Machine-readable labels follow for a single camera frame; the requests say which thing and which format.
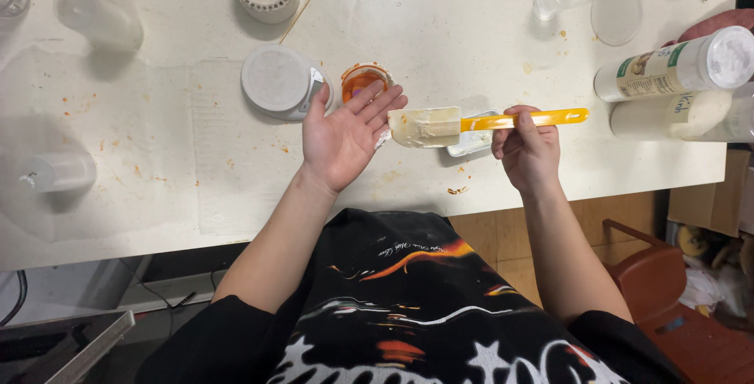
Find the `black t-shirt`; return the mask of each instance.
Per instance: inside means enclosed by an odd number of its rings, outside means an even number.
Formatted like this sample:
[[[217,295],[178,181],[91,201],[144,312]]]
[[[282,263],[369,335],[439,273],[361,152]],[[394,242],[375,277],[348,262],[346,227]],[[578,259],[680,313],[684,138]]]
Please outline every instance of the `black t-shirt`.
[[[346,209],[276,315],[228,296],[146,360],[171,382],[681,382],[633,324],[568,329],[521,296],[447,219]]]

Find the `silicone spatula head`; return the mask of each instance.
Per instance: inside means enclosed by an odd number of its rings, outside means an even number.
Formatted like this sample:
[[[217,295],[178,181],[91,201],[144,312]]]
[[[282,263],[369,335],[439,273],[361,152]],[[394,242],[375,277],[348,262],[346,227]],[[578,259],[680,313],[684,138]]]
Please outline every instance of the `silicone spatula head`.
[[[461,140],[461,108],[392,110],[388,124],[393,139],[401,146],[439,148],[454,146]]]

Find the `hand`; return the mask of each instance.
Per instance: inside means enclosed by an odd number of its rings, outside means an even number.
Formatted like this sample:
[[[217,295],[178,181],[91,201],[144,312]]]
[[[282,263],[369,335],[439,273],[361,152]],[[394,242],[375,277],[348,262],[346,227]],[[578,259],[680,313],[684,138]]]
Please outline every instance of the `hand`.
[[[402,109],[409,102],[401,95],[400,85],[370,102],[383,85],[381,80],[373,82],[327,117],[329,85],[311,101],[304,119],[302,171],[334,194],[348,187],[372,160],[380,134],[389,129],[388,111]]]
[[[503,160],[511,184],[521,196],[536,196],[559,186],[560,142],[554,126],[534,126],[531,106],[513,106],[504,115],[518,115],[515,129],[498,129],[492,135],[492,155]]]

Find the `orange sauce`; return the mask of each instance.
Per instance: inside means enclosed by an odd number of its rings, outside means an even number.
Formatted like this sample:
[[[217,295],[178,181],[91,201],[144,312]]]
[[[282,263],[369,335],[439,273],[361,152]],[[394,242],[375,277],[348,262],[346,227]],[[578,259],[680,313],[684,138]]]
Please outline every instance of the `orange sauce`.
[[[373,71],[364,71],[363,73],[360,73],[353,78],[347,80],[343,84],[343,102],[348,102],[355,96],[359,94],[364,88],[369,87],[372,82],[375,80],[381,80],[383,83],[383,91],[388,90],[388,83],[385,82],[384,78]]]

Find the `yellow spatula handle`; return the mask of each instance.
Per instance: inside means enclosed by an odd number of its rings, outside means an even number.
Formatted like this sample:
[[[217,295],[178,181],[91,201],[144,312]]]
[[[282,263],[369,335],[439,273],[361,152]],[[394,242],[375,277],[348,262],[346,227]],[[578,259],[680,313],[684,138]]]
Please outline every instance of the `yellow spatula handle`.
[[[467,130],[507,129],[514,127],[515,115],[485,116],[483,118],[461,119],[461,132]],[[532,112],[534,124],[545,125],[578,124],[587,120],[588,109],[549,110]]]

